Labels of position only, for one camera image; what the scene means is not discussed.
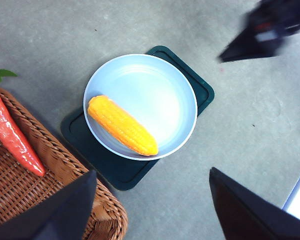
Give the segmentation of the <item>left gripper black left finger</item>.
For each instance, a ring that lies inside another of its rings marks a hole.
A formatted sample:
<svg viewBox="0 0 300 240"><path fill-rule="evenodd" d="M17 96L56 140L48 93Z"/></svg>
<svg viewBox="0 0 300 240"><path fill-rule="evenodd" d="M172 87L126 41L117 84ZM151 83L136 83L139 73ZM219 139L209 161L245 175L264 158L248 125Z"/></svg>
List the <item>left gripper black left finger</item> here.
<svg viewBox="0 0 300 240"><path fill-rule="evenodd" d="M96 171L86 172L40 204L0 225L0 240L82 239L96 186Z"/></svg>

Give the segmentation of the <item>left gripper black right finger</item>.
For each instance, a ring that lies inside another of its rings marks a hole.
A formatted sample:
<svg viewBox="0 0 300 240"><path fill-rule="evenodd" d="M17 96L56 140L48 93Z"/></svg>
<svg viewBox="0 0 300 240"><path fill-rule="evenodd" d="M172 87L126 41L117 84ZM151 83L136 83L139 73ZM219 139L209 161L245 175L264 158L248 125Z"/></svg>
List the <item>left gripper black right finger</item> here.
<svg viewBox="0 0 300 240"><path fill-rule="evenodd" d="M227 240L300 240L300 219L217 168L209 171L213 205Z"/></svg>

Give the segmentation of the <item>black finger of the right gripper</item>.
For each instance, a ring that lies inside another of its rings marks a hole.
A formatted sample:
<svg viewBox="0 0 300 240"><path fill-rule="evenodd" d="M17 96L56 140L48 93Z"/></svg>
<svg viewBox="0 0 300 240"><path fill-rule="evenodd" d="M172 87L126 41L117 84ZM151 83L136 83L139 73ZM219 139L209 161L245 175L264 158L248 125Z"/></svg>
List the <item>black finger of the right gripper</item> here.
<svg viewBox="0 0 300 240"><path fill-rule="evenodd" d="M246 27L218 56L221 62L269 58L277 55L283 38L275 30L256 32Z"/></svg>

